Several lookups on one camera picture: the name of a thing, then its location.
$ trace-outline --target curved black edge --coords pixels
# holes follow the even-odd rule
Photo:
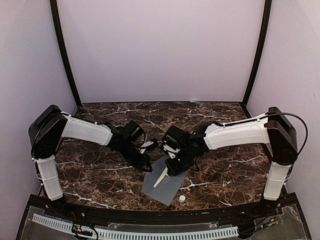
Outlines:
[[[71,71],[71,66],[70,66],[70,62],[69,62],[69,58],[68,58],[68,54],[67,54],[67,49],[66,49],[66,45],[65,45],[65,41],[64,41],[64,36],[62,33],[60,18],[59,18],[59,10],[58,10],[57,0],[50,0],[50,5],[51,5],[51,13],[52,13],[52,19],[53,19],[56,39],[58,41],[65,73],[68,78],[68,82],[69,82],[69,85],[70,85],[70,88],[72,91],[74,101],[75,101],[77,107],[79,108],[82,105],[82,103],[81,103],[81,99],[80,99],[80,96],[79,96],[79,93],[77,90],[74,76]]]
[[[264,45],[265,45],[265,40],[266,40],[266,35],[267,35],[267,29],[268,29],[270,12],[271,12],[271,3],[272,3],[272,0],[265,0],[265,3],[264,3],[264,10],[263,10],[263,17],[262,17],[259,40],[258,40],[258,44],[256,47],[256,52],[255,52],[255,56],[254,56],[254,60],[253,60],[253,65],[252,65],[249,81],[246,86],[246,90],[245,90],[244,97],[242,100],[242,103],[244,104],[244,106],[247,106],[247,104],[249,102],[249,98],[250,98],[250,95],[251,95],[251,92],[254,87],[256,77],[257,77],[257,72],[259,69],[259,64],[260,64],[262,52],[264,50]]]
[[[309,228],[296,194],[293,192],[283,195],[279,198],[278,203],[280,203],[281,207],[293,204],[297,206],[307,239],[311,240]],[[56,215],[50,207],[47,207],[48,204],[49,202],[46,198],[32,194],[30,195],[20,223],[20,228],[16,238],[17,240],[19,240],[19,237],[22,234],[30,206],[43,209],[44,214],[46,215],[58,218],[60,217]],[[253,202],[238,206],[188,211],[115,210],[72,203],[65,203],[65,207],[70,211],[73,211],[78,220],[84,221],[87,224],[105,227],[110,223],[135,225],[188,225],[215,222],[218,222],[219,226],[233,225],[241,227],[252,224],[254,218],[246,217],[239,213],[255,208],[258,204],[259,202]]]

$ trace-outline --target white bottle cap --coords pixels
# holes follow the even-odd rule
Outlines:
[[[186,196],[185,196],[185,195],[181,195],[181,196],[179,197],[179,202],[180,202],[180,203],[183,203],[185,200],[186,200]]]

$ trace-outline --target white object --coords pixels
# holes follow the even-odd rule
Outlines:
[[[141,146],[140,146],[140,153],[141,154],[144,154],[144,152],[147,150],[145,147],[148,147],[148,146],[150,146],[150,145],[152,145],[152,144],[154,144],[154,142],[153,141],[147,141],[147,142],[145,142],[144,144],[142,144]]]
[[[165,150],[165,152],[169,155],[171,159],[174,159],[176,157],[176,154],[180,151],[180,148],[177,147],[176,149],[173,149],[167,144],[164,144],[163,150]]]
[[[56,167],[56,157],[54,155],[45,158],[37,159],[41,180],[48,198],[53,201],[62,198],[63,191],[60,186],[58,171]]]
[[[265,184],[263,197],[267,200],[277,200],[280,196],[282,186],[287,180],[290,165],[280,165],[276,162],[271,163],[269,176]]]
[[[180,203],[184,203],[185,201],[186,201],[186,196],[185,195],[181,195],[180,197],[179,197],[179,202]]]
[[[81,139],[104,146],[109,144],[113,134],[106,125],[84,121],[70,115],[64,117],[67,122],[61,134],[62,138]]]
[[[40,214],[33,214],[32,222],[46,226],[59,232],[72,234],[72,222],[67,220],[59,220]],[[83,230],[93,232],[91,228],[82,226]],[[105,228],[95,227],[100,240],[123,240],[123,239],[141,239],[141,240],[216,240],[226,239],[239,236],[238,227],[226,227],[221,229],[207,231],[192,231],[192,232],[174,232],[174,233],[144,233],[144,232],[128,232],[128,231],[113,231]],[[96,234],[93,233],[91,239],[96,239]]]
[[[160,177],[157,179],[157,181],[155,182],[155,184],[153,185],[153,188],[155,189],[159,183],[161,183],[161,181],[168,176],[168,168],[166,167],[163,172],[161,173]]]
[[[266,117],[260,120],[260,118],[264,116],[265,114],[261,114],[253,118],[234,121],[232,123],[240,124],[232,126],[224,127],[211,124],[207,127],[205,131],[206,136],[203,139],[210,150],[240,144],[268,144],[270,143],[270,140],[267,128],[265,127],[265,124],[268,122],[268,118]]]

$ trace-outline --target brown marble surface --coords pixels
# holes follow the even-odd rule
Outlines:
[[[191,132],[197,125],[245,119],[238,103],[131,102],[88,103],[76,116],[109,122],[114,126],[135,120],[148,139],[161,140],[171,125]],[[220,148],[198,160],[200,172],[190,171],[170,206],[141,192],[144,173],[110,158],[108,147],[65,139],[57,154],[57,169],[67,201],[86,206],[119,210],[181,211],[235,206],[261,198],[269,161],[260,144]],[[149,152],[151,162],[164,153]],[[122,161],[121,155],[111,155]],[[185,195],[186,201],[179,202]]]

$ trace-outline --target lavender wall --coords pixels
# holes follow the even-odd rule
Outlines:
[[[0,239],[15,239],[29,195],[37,194],[29,125],[50,104],[74,103],[48,0],[0,1]]]
[[[264,0],[59,0],[83,102],[241,101]]]
[[[248,109],[252,115],[270,106],[305,119],[309,140],[288,181],[296,192],[313,239],[320,239],[320,1],[273,1],[264,52]],[[298,143],[304,127],[294,123]]]

